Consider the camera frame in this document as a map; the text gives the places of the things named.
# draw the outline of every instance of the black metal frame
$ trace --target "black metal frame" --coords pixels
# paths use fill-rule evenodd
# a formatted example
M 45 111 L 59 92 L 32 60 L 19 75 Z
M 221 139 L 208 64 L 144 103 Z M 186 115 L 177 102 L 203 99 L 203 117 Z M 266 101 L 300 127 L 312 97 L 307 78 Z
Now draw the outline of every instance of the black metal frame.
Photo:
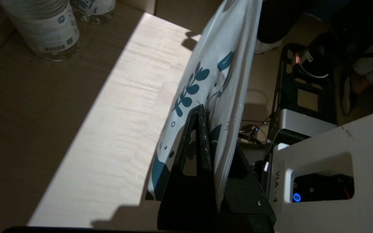
M 299 134 L 289 130 L 280 130 L 277 132 L 277 135 L 272 135 L 272 126 L 276 123 L 281 110 L 289 109 L 294 112 L 320 119 L 322 121 L 337 124 L 333 73 L 330 73 L 326 78 L 311 77 L 310 75 L 303 72 L 303 70 L 297 69 L 297 66 L 293 66 L 293 58 L 288 57 L 288 50 L 290 50 L 293 54 L 296 54 L 303 51 L 304 49 L 305 46 L 303 45 L 290 43 L 285 45 L 281 51 L 276 89 L 274 91 L 273 106 L 271 109 L 272 118 L 267 135 L 267 138 L 270 140 L 267 140 L 266 142 L 265 158 L 263 161 L 264 164 L 266 162 L 269 162 L 269 164 L 272 163 L 273 148 L 279 143 L 292 145 L 309 138 L 309 136 L 307 135 Z M 288 65 L 292 66 L 291 73 L 287 73 Z M 303 81 L 305 81 L 305 83 L 296 81 L 297 78 L 302 79 Z M 314 84 L 319 85 L 321 89 L 315 87 Z M 299 89 L 317 95 L 317 111 L 298 105 L 297 102 Z M 261 184 L 267 196 L 269 191 L 270 178 L 270 169 L 268 169 L 267 172 L 263 171 Z
M 276 216 L 240 147 L 234 152 L 221 212 L 216 211 L 213 158 L 203 105 L 193 108 L 185 122 L 178 152 L 158 213 L 158 229 L 216 232 L 274 232 Z M 195 129 L 197 176 L 182 174 L 185 145 Z

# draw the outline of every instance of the white sneaker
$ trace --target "white sneaker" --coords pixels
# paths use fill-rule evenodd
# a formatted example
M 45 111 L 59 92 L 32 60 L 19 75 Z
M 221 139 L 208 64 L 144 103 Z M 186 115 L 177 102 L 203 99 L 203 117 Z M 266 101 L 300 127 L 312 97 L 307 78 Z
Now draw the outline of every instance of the white sneaker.
M 343 112 L 348 115 L 352 112 L 352 109 L 356 106 L 358 102 L 358 94 L 352 91 L 351 87 L 351 78 L 346 78 L 344 85 L 343 85 L 343 93 L 342 93 L 342 109 Z
M 254 54 L 262 54 L 262 53 L 265 53 L 265 52 L 270 51 L 272 49 L 275 49 L 275 48 L 281 46 L 281 43 L 283 43 L 283 39 L 281 39 L 281 40 L 279 40 L 275 43 L 272 43 L 272 44 L 263 43 L 263 42 L 261 42 L 257 39 L 256 50 L 254 51 Z

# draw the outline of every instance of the black pants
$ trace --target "black pants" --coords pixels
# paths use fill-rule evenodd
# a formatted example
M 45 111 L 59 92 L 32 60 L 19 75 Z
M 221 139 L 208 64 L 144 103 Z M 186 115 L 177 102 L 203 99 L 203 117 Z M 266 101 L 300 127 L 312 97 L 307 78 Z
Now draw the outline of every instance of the black pants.
M 267 0 L 263 2 L 257 38 L 263 43 L 281 40 L 310 5 L 311 0 Z

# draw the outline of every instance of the red cable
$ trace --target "red cable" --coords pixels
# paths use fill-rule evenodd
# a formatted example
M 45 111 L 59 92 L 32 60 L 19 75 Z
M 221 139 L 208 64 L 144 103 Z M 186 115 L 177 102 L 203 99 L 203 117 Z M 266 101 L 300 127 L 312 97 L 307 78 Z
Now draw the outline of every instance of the red cable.
M 348 190 L 346 190 L 345 187 L 343 187 L 343 190 L 345 190 L 346 196 L 348 196 L 348 200 L 351 199 L 351 195 L 349 195 Z

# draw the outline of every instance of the person's leg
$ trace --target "person's leg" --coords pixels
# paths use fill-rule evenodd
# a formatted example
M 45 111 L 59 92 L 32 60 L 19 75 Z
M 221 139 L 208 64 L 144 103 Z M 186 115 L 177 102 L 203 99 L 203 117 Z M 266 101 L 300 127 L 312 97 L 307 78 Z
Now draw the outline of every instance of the person's leg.
M 266 0 L 263 2 L 257 31 L 255 54 L 281 45 L 283 37 L 299 20 L 312 0 Z
M 373 45 L 366 53 L 373 52 Z M 368 87 L 373 85 L 373 58 L 359 58 L 353 65 L 351 74 L 343 86 L 342 107 L 345 114 L 349 114 L 356 105 L 356 100 Z

